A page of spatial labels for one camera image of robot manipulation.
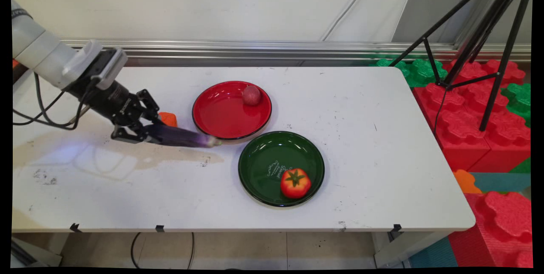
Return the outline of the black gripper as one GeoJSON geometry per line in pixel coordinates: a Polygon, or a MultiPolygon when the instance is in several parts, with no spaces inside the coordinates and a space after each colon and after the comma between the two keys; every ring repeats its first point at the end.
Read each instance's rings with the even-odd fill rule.
{"type": "Polygon", "coordinates": [[[99,79],[79,80],[70,84],[66,92],[82,100],[115,126],[111,139],[129,144],[158,144],[159,140],[150,132],[163,121],[159,115],[159,106],[148,90],[130,93],[127,88],[114,81],[108,88],[98,88],[99,79]],[[142,125],[140,117],[152,123],[142,125]]]}

